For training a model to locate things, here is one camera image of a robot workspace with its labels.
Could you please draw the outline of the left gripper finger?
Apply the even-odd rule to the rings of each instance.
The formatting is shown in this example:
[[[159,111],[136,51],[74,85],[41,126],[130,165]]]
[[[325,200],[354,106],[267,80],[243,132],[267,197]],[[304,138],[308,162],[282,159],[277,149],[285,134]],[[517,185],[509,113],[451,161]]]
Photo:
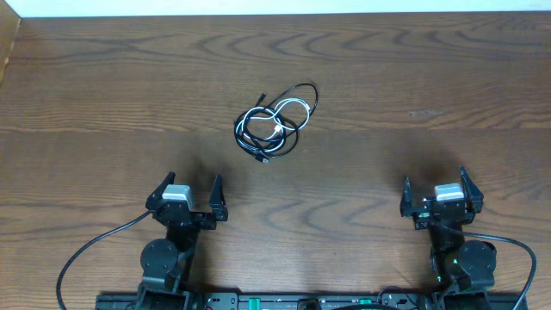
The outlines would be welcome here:
[[[221,174],[217,174],[214,179],[214,185],[208,203],[212,209],[214,218],[217,221],[227,221],[228,208],[226,204],[226,199],[224,197],[223,181]]]
[[[147,210],[158,210],[165,203],[166,200],[163,198],[163,193],[166,190],[168,185],[174,183],[176,173],[170,171],[166,178],[156,187],[156,189],[147,197],[145,202],[145,208]]]

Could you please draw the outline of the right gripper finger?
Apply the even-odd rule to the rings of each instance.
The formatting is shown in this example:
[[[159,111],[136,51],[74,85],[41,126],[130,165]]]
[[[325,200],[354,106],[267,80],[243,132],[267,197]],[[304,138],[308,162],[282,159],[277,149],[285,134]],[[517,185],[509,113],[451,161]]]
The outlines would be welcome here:
[[[404,177],[404,188],[399,204],[399,211],[402,217],[412,217],[412,187],[408,176]]]
[[[468,207],[476,214],[480,213],[484,206],[484,195],[469,177],[465,168],[460,166],[461,184],[464,190]]]

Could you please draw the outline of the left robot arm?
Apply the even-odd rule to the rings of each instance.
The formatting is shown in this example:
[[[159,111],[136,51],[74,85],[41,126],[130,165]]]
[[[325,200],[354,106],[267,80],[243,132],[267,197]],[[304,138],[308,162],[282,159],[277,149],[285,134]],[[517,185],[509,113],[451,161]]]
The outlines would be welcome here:
[[[175,184],[175,177],[174,172],[169,172],[146,199],[146,209],[166,227],[166,234],[162,239],[151,241],[141,252],[143,276],[137,309],[205,307],[203,294],[189,289],[189,277],[200,232],[214,230],[218,222],[228,219],[222,176],[218,174],[214,179],[209,212],[192,209],[191,188]]]

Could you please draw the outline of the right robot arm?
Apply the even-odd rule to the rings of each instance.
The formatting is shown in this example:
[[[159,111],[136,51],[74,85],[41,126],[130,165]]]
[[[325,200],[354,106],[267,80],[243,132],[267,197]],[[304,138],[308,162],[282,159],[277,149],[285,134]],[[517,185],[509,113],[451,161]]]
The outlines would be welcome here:
[[[412,185],[404,178],[400,215],[410,217],[414,228],[428,230],[430,267],[441,287],[426,304],[437,309],[490,309],[487,290],[494,286],[497,250],[489,242],[466,240],[465,225],[484,206],[484,195],[464,168],[459,183],[437,185],[434,195],[413,199]]]

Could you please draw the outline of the cardboard panel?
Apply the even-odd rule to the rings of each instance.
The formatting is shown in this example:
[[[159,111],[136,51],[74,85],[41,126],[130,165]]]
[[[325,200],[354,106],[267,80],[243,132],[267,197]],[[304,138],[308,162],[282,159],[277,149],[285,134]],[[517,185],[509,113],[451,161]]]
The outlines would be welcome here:
[[[22,19],[5,0],[1,0],[0,10],[0,80],[3,81]]]

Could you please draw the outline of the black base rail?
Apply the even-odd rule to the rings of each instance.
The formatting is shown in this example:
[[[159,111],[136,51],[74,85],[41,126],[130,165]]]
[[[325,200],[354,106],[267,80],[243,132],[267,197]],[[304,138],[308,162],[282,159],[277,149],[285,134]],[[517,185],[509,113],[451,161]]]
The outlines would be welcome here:
[[[100,294],[95,310],[249,310],[249,299],[260,298],[262,310],[301,309],[526,309],[526,301],[516,304],[515,294],[449,294],[442,300],[436,294],[402,293],[396,289],[378,294],[238,294],[228,292],[182,294],[144,292],[141,294]]]

